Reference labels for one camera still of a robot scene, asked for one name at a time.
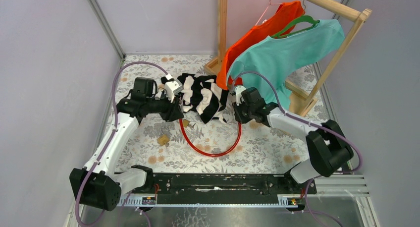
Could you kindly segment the red cable lock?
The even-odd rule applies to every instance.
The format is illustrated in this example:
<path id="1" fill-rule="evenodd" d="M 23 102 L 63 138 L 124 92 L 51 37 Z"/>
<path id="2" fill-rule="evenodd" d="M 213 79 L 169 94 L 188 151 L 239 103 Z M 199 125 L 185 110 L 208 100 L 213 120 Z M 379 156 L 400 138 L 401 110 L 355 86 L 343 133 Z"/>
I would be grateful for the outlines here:
<path id="1" fill-rule="evenodd" d="M 183 137 L 185 138 L 185 140 L 187 141 L 187 143 L 190 145 L 190 147 L 193 149 L 193 150 L 195 150 L 196 152 L 198 152 L 199 154 L 201 154 L 201 155 L 204 155 L 204 156 L 207 156 L 207 157 L 212 157 L 212 158 L 216 158 L 216 157 L 221 157 L 221 156 L 225 156 L 225 155 L 228 155 L 228 154 L 230 154 L 235 148 L 236 148 L 236 146 L 239 144 L 239 141 L 240 141 L 240 139 L 241 139 L 241 135 L 242 135 L 242 125 L 241 125 L 241 123 L 240 122 L 237 122 L 238 123 L 238 134 L 237 134 L 237 137 L 236 137 L 236 139 L 235 139 L 235 142 L 233 143 L 233 145 L 230 147 L 230 148 L 228 148 L 227 150 L 225 150 L 225 151 L 223 151 L 223 152 L 221 152 L 221 153 L 207 153 L 207 152 L 204 152 L 204 151 L 202 151 L 201 149 L 199 149 L 199 148 L 197 148 L 192 142 L 191 142 L 191 140 L 188 138 L 188 135 L 187 135 L 187 133 L 186 133 L 186 130 L 185 130 L 185 127 L 184 127 L 184 125 L 183 125 L 183 119 L 181 118 L 181 119 L 179 119 L 178 120 L 178 122 L 179 122 L 179 125 L 180 125 L 180 129 L 181 129 L 181 133 L 182 133 L 182 135 L 183 135 Z"/>

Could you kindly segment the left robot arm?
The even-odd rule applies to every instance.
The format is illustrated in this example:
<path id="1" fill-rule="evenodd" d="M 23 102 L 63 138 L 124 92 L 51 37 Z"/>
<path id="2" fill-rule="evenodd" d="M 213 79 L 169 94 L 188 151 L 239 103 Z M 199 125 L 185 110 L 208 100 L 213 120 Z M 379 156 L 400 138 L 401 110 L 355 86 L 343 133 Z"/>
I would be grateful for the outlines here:
<path id="1" fill-rule="evenodd" d="M 170 75 L 163 77 L 164 90 L 157 96 L 154 80 L 137 77 L 134 87 L 116 105 L 116 120 L 103 141 L 81 169 L 73 169 L 69 179 L 78 204 L 112 211 L 123 194 L 137 189 L 147 193 L 154 189 L 151 168 L 134 165 L 116 173 L 116 165 L 129 138 L 142 119 L 159 114 L 164 121 L 183 118 L 183 86 Z"/>

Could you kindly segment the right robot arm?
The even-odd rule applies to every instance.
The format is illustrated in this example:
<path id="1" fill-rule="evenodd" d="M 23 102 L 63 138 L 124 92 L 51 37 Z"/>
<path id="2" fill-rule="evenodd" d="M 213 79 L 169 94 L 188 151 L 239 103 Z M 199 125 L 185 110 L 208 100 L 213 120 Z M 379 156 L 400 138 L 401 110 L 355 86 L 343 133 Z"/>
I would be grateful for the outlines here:
<path id="1" fill-rule="evenodd" d="M 232 105 L 238 122 L 244 124 L 255 120 L 292 134 L 306 143 L 309 158 L 285 174 L 284 187 L 288 192 L 297 193 L 303 188 L 304 182 L 317 176 L 331 176 L 354 156 L 337 122 L 328 120 L 321 124 L 313 123 L 284 111 L 277 103 L 267 104 L 256 88 L 236 86 L 234 95 L 236 101 Z"/>

